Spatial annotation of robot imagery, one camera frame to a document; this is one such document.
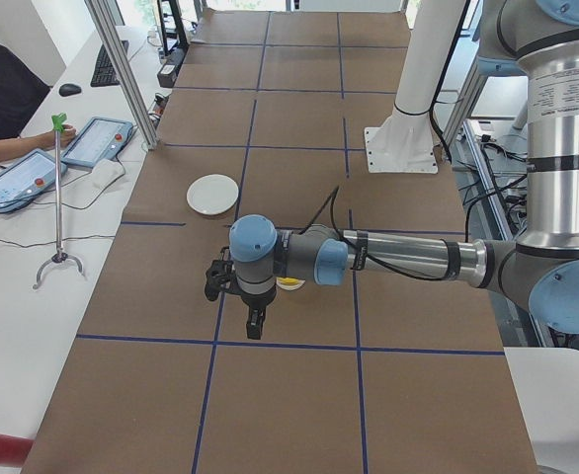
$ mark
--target person's arm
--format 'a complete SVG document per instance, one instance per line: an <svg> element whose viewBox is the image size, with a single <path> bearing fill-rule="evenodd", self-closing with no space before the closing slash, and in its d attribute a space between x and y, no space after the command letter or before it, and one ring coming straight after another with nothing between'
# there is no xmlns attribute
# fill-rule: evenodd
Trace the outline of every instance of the person's arm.
<svg viewBox="0 0 579 474"><path fill-rule="evenodd" d="M71 125L64 125L65 130L61 133L61 146L66 146L76 136L76 129ZM35 136L25 138L7 138L0 140L0 163L7 160L20 158L35 148L44 150L54 147L54 131L47 131Z"/></svg>

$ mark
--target computer mouse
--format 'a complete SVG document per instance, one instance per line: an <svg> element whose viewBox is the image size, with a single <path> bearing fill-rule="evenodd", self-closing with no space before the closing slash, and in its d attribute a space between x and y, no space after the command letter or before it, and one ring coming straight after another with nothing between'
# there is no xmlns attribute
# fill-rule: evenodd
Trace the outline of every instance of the computer mouse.
<svg viewBox="0 0 579 474"><path fill-rule="evenodd" d="M59 96L61 97L73 96L74 94L81 94L81 86L68 83L59 87Z"/></svg>

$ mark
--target brown table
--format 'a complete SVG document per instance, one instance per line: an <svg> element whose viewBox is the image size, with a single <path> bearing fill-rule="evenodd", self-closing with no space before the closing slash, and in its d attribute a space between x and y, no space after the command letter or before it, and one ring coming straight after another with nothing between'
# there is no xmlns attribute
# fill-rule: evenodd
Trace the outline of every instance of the brown table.
<svg viewBox="0 0 579 474"><path fill-rule="evenodd" d="M300 227L337 185L339 225L462 237L449 165L367 170L405 17L208 11L198 38L23 472L535 474L485 292L349 272L281 291L260 342L204 298L236 217ZM209 173L241 189L215 218L186 205Z"/></svg>

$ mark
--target keyboard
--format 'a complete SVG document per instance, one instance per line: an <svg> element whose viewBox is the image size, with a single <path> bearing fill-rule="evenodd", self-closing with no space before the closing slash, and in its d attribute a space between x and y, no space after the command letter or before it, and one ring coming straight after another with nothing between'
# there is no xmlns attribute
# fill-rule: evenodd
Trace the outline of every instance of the keyboard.
<svg viewBox="0 0 579 474"><path fill-rule="evenodd" d="M129 48L129 41L123 39L124 52L127 52ZM105 51L105 47L101 45L99 50L99 55L96 58L96 64L94 65L94 73L92 74L92 81L90 85L92 87L104 87L104 86L117 86L119 85L119 79L116 77L116 71L114 70L114 65L108 56L108 52Z"/></svg>

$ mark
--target blue-edged tablet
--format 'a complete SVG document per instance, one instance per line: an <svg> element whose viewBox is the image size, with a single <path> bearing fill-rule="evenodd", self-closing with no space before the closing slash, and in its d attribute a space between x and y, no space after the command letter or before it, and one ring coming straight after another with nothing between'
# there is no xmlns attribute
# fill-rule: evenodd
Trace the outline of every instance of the blue-edged tablet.
<svg viewBox="0 0 579 474"><path fill-rule="evenodd" d="M67 166L61 163L61 173ZM35 149L14 165L0 172L0 212L10 212L28 205L54 184L54 158Z"/></svg>
<svg viewBox="0 0 579 474"><path fill-rule="evenodd" d="M92 117L61 156L66 165L94 168L101 160L115 158L131 138L133 123Z"/></svg>

